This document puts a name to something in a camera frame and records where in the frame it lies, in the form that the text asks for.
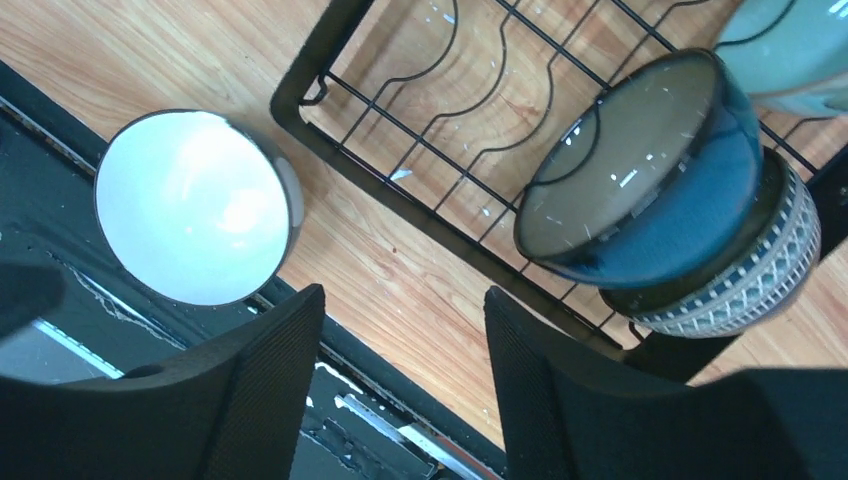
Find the dark blue glazed bowl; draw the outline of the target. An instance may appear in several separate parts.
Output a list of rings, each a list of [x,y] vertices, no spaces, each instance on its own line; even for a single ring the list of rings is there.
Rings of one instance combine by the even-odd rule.
[[[525,186],[514,243],[605,289],[660,284],[713,259],[763,170],[748,96],[711,50],[659,57],[600,94]]]

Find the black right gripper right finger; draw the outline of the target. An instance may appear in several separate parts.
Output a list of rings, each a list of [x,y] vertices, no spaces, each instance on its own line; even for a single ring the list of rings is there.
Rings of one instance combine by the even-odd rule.
[[[590,349],[497,287],[484,316],[511,479],[847,475],[843,369],[747,369],[690,387]]]

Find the teal white striped bowl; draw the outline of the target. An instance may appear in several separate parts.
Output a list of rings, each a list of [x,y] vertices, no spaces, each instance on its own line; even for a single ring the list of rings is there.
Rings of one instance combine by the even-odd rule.
[[[176,303],[218,307],[265,286],[306,216],[301,183],[267,136],[216,112],[143,115],[110,140],[94,206],[124,269]]]

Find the black wire dish rack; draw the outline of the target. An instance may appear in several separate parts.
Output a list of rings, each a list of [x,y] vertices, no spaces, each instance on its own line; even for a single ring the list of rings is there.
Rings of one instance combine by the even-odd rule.
[[[271,100],[330,166],[578,341],[682,380],[847,363],[847,248],[804,297],[737,338],[653,334],[591,286],[522,257],[521,190],[595,99],[643,64],[709,47],[733,1],[332,1]]]

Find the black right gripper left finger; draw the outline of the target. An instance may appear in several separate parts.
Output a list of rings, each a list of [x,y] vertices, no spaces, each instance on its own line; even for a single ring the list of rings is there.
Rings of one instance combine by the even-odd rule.
[[[5,479],[286,479],[325,293],[118,379],[1,382]]]

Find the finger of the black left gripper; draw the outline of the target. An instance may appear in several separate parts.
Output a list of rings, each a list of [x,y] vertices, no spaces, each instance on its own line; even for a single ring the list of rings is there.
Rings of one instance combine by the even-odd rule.
[[[1,263],[1,339],[58,308],[66,283],[53,267]]]

